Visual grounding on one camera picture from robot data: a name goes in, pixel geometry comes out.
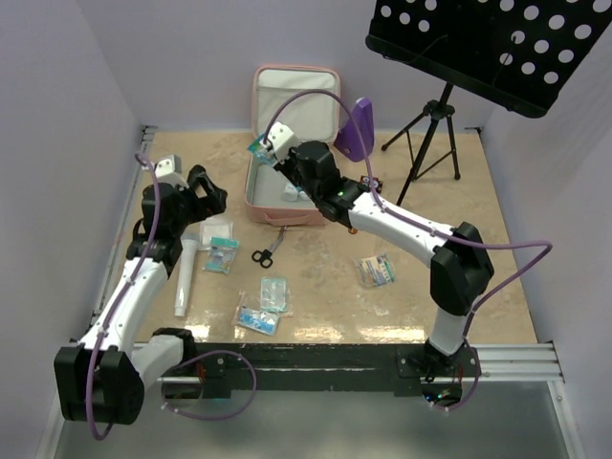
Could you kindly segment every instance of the purple container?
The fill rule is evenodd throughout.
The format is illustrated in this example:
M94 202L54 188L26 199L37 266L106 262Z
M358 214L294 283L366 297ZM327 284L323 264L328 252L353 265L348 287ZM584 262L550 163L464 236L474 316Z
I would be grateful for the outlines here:
M369 98L358 99L353 108L352 115L363 136L365 153L367 156L370 156L374 149L374 113L372 111L372 101ZM363 160L360 139L355 125L350 120L338 131L334 146L354 163Z

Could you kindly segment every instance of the round hole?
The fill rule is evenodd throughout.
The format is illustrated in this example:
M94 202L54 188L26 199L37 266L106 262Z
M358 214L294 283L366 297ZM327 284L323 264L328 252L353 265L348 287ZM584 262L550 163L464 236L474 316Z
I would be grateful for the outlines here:
M502 11L510 11L514 8L514 0L501 0L501 2L499 2L499 8Z
M534 6L527 7L525 9L524 15L525 19L527 19L528 21L533 21L539 15L539 8Z
M560 14L555 14L548 21L548 27L553 29L554 31L558 31L565 24L565 18Z
M520 68L520 70L522 70L523 74L525 75L531 75L533 72L536 71L536 66L533 62L525 62Z
M595 0L595 3L593 3L593 11L594 12L608 11L610 6L612 6L612 0Z
M502 65L510 65L513 63L513 55L504 53L499 57L499 63Z
M576 30L574 31L574 36L578 40L583 40L584 38L588 38L592 31L593 30L591 29L591 26L582 24L581 26L576 27Z
M559 62L567 64L574 60L574 52L572 50L563 50L558 54Z
M516 31L510 35L510 39L516 45L520 45L523 41L525 41L525 33L523 31Z
M555 84L558 81L558 75L555 72L549 72L544 76L544 81L548 84Z
M541 55L546 53L550 47L546 40L538 40L534 45L535 52Z

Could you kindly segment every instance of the black scissors handle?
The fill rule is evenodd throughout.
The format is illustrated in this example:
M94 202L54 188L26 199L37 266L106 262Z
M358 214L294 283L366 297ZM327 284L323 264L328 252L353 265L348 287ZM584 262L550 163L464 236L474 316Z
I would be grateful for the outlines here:
M272 265L272 252L268 249L264 251L254 251L251 255L251 260L255 263L259 263L262 268L266 270Z

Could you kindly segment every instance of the black music stand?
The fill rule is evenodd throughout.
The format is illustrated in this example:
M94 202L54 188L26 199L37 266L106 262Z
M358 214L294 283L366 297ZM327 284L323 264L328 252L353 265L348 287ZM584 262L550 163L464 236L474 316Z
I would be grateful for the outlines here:
M460 178L454 109L447 104L453 85L525 117L543 117L610 21L612 7L602 0L378 0L366 46L447 83L440 101L428 103L382 147L406 133L412 157L408 129L431 116L398 205L411 182L449 155L455 179ZM419 174L442 118L448 121L451 150Z

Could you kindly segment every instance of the black tripod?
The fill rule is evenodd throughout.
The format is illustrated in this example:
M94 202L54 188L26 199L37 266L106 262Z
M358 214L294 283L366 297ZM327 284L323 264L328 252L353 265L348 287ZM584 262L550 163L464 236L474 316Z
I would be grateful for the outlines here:
M408 191L408 187L411 182L416 181L417 179L423 177L426 173L429 172L432 168L438 165L440 162L445 160L448 156L452 156L452 163L455 168L455 180L459 180L461 178L461 174L459 173L459 161L457 160L457 145L455 144L455 133L452 128L452 116L455 113L455 108L452 105L448 105L448 98L450 97L450 92L452 91L453 85L447 83L444 88L444 92L440 97L440 101L438 100L430 100L427 105L423 108L423 113L415 118L410 124L408 124L404 129L398 132L393 139L389 142L385 143L382 146L382 151L385 151L390 144L396 141L403 134L406 134L408 137L408 147L410 148L410 159L412 160L412 167L410 168L410 173L408 174L408 178L405 179L404 188L402 188L402 192L400 193L400 197L398 198L398 206L402 204L404 200L405 194ZM414 154L412 152L412 141L410 139L410 129L424 117L431 117L431 123L429 124L429 128L427 129L427 133L425 134L425 138L423 139L423 143L421 144L421 148L419 148L419 153L417 153L417 157L414 158ZM440 120L446 118L448 124L448 138L450 139L450 151L430 167L425 169L423 172L419 173L419 169L423 164L423 160L425 159L425 155L429 150L429 146L431 145L431 140L433 139L433 135L436 133L436 129L438 128L438 124Z

